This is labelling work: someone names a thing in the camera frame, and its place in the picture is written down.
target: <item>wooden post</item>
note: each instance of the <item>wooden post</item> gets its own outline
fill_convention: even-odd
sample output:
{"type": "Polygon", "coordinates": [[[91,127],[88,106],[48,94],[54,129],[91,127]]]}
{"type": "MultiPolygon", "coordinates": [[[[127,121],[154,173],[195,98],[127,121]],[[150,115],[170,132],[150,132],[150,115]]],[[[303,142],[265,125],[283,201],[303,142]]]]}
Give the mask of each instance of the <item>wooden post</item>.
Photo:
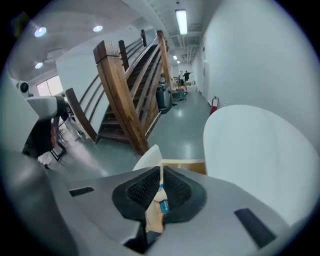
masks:
{"type": "Polygon", "coordinates": [[[119,49],[102,41],[93,50],[98,74],[114,115],[132,147],[139,155],[148,151],[147,138],[130,96],[119,49]]]}
{"type": "Polygon", "coordinates": [[[167,54],[164,33],[162,32],[162,30],[158,30],[156,32],[156,35],[158,38],[158,44],[160,46],[160,51],[161,51],[162,68],[163,68],[165,83],[167,85],[170,85],[170,88],[172,90],[173,88],[172,88],[171,77],[170,77],[169,66],[168,66],[168,54],[167,54]]]}
{"type": "Polygon", "coordinates": [[[127,57],[125,42],[123,40],[119,41],[119,49],[120,49],[120,54],[121,54],[121,59],[122,59],[124,71],[127,71],[127,69],[129,68],[129,62],[128,62],[128,57],[127,57]]]}
{"type": "Polygon", "coordinates": [[[69,105],[73,113],[75,114],[76,118],[79,120],[79,123],[81,124],[82,128],[84,129],[86,134],[90,137],[90,139],[93,142],[96,142],[97,133],[91,126],[84,111],[82,110],[80,103],[78,102],[77,97],[75,95],[74,89],[73,88],[67,89],[64,92],[64,94],[69,102],[69,105]]]}
{"type": "Polygon", "coordinates": [[[141,38],[142,38],[143,47],[147,47],[146,32],[144,29],[141,30],[141,38]]]}

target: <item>person in black shirt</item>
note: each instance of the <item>person in black shirt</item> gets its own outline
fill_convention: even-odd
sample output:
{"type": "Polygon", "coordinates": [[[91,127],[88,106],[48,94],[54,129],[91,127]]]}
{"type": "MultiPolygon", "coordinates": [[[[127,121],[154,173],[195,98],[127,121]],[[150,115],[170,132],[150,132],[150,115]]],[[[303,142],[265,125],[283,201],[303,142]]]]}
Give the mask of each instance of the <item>person in black shirt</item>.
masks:
{"type": "Polygon", "coordinates": [[[189,75],[193,73],[193,72],[188,72],[188,70],[185,71],[184,73],[184,81],[187,82],[189,80],[189,75]]]}

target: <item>round ceiling light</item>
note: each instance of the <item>round ceiling light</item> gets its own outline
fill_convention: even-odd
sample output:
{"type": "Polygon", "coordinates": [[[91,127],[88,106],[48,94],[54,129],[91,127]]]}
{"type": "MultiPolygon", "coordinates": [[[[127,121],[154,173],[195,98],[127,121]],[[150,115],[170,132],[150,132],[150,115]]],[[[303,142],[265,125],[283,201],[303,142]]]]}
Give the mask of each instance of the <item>round ceiling light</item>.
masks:
{"type": "Polygon", "coordinates": [[[34,68],[35,69],[40,69],[44,64],[42,62],[37,63],[34,68]]]}
{"type": "Polygon", "coordinates": [[[98,25],[98,26],[95,26],[95,27],[93,28],[93,31],[94,31],[94,32],[100,32],[103,28],[104,28],[103,26],[98,25]]]}
{"type": "Polygon", "coordinates": [[[39,38],[39,37],[42,37],[46,32],[47,32],[46,27],[45,26],[40,26],[33,32],[33,35],[36,38],[39,38]]]}

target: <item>person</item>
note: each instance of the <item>person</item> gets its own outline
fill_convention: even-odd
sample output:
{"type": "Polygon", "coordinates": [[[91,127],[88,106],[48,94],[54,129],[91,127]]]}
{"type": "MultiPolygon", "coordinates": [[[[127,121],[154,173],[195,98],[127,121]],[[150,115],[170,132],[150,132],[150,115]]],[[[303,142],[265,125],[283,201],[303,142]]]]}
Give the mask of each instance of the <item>person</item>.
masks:
{"type": "Polygon", "coordinates": [[[184,73],[184,81],[187,82],[189,80],[189,75],[193,72],[188,72],[188,70],[185,71],[184,73]]]}
{"type": "Polygon", "coordinates": [[[180,86],[184,86],[184,75],[183,75],[183,71],[180,71],[180,86]]]}

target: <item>ceiling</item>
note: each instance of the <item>ceiling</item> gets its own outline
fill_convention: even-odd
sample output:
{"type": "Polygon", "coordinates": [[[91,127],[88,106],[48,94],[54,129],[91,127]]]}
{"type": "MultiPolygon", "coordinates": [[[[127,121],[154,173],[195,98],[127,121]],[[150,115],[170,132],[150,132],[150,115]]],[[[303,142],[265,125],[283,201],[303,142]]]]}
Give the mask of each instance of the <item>ceiling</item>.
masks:
{"type": "MultiPolygon", "coordinates": [[[[162,23],[164,24],[173,47],[170,47],[169,54],[177,55],[181,63],[191,64],[195,53],[199,48],[203,16],[205,13],[206,0],[145,0],[154,9],[162,23]],[[176,9],[185,9],[187,16],[187,35],[180,35],[176,9]]],[[[173,57],[169,57],[171,65],[177,62],[173,57]]]]}
{"type": "Polygon", "coordinates": [[[125,28],[141,15],[121,0],[55,0],[31,20],[19,37],[7,61],[11,76],[29,81],[56,68],[55,60],[71,48],[117,29],[125,28]],[[102,32],[93,27],[102,25],[102,32]],[[47,33],[34,37],[38,26],[45,26],[47,33]],[[35,69],[38,62],[43,67],[35,69]]]}

